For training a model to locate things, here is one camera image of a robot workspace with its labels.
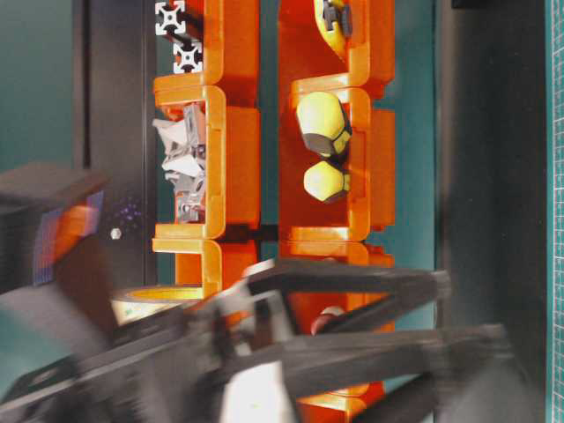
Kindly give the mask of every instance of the green cutting mat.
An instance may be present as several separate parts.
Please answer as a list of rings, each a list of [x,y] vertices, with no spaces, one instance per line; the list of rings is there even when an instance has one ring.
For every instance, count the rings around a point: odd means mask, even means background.
[[[546,421],[561,423],[564,422],[564,0],[545,0],[545,7],[549,246]]]

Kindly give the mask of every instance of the orange object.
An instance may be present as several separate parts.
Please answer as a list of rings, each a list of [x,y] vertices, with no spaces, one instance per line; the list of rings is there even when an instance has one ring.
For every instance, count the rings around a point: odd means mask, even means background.
[[[394,265],[394,257],[385,254],[381,247],[360,242],[281,241],[279,253],[282,257],[310,260],[330,258],[353,265],[381,267]],[[381,298],[382,295],[378,293],[299,293],[290,297],[290,303],[301,331],[309,333],[312,323],[327,307],[338,306],[350,311]],[[388,323],[380,330],[393,331],[394,323]],[[383,395],[382,383],[375,382],[303,398],[301,409],[306,421],[346,422]]]
[[[188,3],[204,14],[203,71],[155,78],[154,92],[189,85],[218,85],[230,105],[256,105],[259,69],[259,0],[197,0]]]
[[[155,94],[156,106],[175,121],[182,119],[182,108],[192,101],[205,101],[205,222],[159,223],[155,238],[213,239],[224,233],[226,225],[257,228],[261,207],[258,110],[227,106],[217,86],[187,86]]]
[[[241,279],[245,268],[258,261],[253,241],[153,239],[152,250],[173,253],[175,284],[201,286],[202,299],[227,289]]]
[[[372,109],[359,88],[330,91],[349,115],[352,136],[345,167],[350,173],[346,199],[333,204],[315,200],[303,188],[304,172],[319,161],[301,139],[295,110],[305,94],[293,95],[280,118],[280,239],[362,241],[395,219],[395,116]]]
[[[394,0],[348,0],[352,36],[345,62],[324,42],[315,23],[313,0],[280,0],[278,74],[280,100],[290,91],[310,93],[358,86],[383,97],[394,78]]]

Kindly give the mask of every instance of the small metal nut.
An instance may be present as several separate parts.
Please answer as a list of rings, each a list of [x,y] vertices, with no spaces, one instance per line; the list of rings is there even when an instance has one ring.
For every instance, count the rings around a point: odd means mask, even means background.
[[[114,229],[112,229],[109,233],[109,236],[112,238],[112,240],[119,240],[120,238],[122,238],[122,230],[119,227],[115,227]]]

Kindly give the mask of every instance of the yellow tape roll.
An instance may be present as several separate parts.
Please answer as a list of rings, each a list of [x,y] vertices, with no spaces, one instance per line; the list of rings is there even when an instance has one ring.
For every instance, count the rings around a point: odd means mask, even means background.
[[[112,308],[119,324],[134,322],[204,297],[201,286],[145,286],[122,289],[112,295]]]

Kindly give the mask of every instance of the orange storage bin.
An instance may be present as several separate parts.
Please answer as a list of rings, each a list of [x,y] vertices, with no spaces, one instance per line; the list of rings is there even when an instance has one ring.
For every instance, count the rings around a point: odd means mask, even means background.
[[[217,86],[187,86],[155,94],[168,119],[182,119],[182,108],[205,101],[206,178],[205,222],[159,223],[155,238],[213,239],[226,225],[258,228],[260,221],[260,114],[255,108],[226,105]],[[171,201],[174,195],[171,190]]]
[[[188,13],[204,16],[203,71],[155,78],[155,93],[187,85],[218,85],[229,104],[254,107],[260,50],[259,0],[196,0],[188,1],[187,6]]]
[[[342,241],[281,241],[279,252],[282,257],[324,260],[332,258],[353,265],[392,267],[394,257],[385,254],[381,247],[360,242]],[[297,316],[300,329],[309,333],[314,320],[331,306],[345,311],[362,307],[382,298],[377,293],[299,293],[290,297],[290,303]],[[386,324],[381,330],[394,330],[394,323]],[[301,400],[301,410],[306,421],[347,422],[369,404],[384,395],[381,382],[364,384],[318,395]]]
[[[258,261],[253,241],[153,239],[152,250],[173,253],[174,282],[177,285],[201,285],[203,298],[227,289],[241,279],[245,268]]]
[[[393,225],[395,218],[395,116],[372,109],[359,88],[329,90],[343,103],[352,125],[346,168],[351,180],[346,198],[325,204],[303,188],[305,171],[320,161],[306,149],[295,115],[305,94],[290,98],[279,130],[280,239],[362,241],[371,230]]]
[[[394,0],[345,0],[352,11],[352,36],[345,61],[325,43],[315,23],[313,0],[280,0],[278,72],[280,98],[358,86],[383,97],[394,78]]]

